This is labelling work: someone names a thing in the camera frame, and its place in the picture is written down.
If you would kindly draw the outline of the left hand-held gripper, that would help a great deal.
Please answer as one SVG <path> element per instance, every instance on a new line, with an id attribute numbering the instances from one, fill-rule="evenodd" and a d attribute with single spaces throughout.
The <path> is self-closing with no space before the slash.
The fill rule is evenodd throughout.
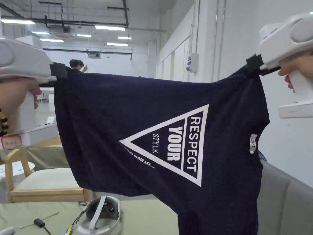
<path id="1" fill-rule="evenodd" d="M 0 79 L 29 78 L 39 84 L 53 86 L 68 77 L 64 64 L 50 60 L 41 41 L 33 36 L 17 39 L 0 38 Z M 55 123 L 37 126 L 33 95 L 26 93 L 22 104 L 8 117 L 7 134 L 1 137 L 0 149 L 13 150 L 30 147 L 58 136 Z"/>

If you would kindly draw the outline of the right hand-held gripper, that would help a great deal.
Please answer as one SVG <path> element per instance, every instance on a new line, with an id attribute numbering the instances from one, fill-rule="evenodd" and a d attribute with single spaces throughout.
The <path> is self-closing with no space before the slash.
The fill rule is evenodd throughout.
<path id="1" fill-rule="evenodd" d="M 313 52 L 313 15 L 297 14 L 282 23 L 260 29 L 258 54 L 246 60 L 246 68 L 261 76 L 273 73 L 289 61 Z M 280 118 L 311 118 L 313 116 L 313 83 L 299 71 L 289 75 L 297 101 L 278 107 Z"/>

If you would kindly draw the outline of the person's right hand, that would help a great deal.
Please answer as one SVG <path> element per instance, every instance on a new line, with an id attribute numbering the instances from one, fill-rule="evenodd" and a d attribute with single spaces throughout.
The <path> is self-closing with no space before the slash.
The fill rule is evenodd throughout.
<path id="1" fill-rule="evenodd" d="M 312 79 L 313 78 L 313 55 L 304 55 L 297 57 L 288 63 L 281 66 L 278 72 L 279 76 L 284 76 L 285 82 L 288 83 L 288 88 L 294 91 L 294 87 L 290 80 L 289 75 L 294 72 L 299 71 L 304 77 Z"/>

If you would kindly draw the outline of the person's left hand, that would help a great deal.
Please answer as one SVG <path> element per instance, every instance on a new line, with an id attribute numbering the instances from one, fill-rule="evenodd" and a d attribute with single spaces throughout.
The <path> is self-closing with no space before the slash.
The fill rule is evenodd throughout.
<path id="1" fill-rule="evenodd" d="M 28 92 L 31 93 L 33 105 L 37 108 L 37 96 L 41 95 L 42 91 L 35 80 L 14 78 L 0 83 L 0 109 L 5 117 L 8 118 L 16 112 Z"/>

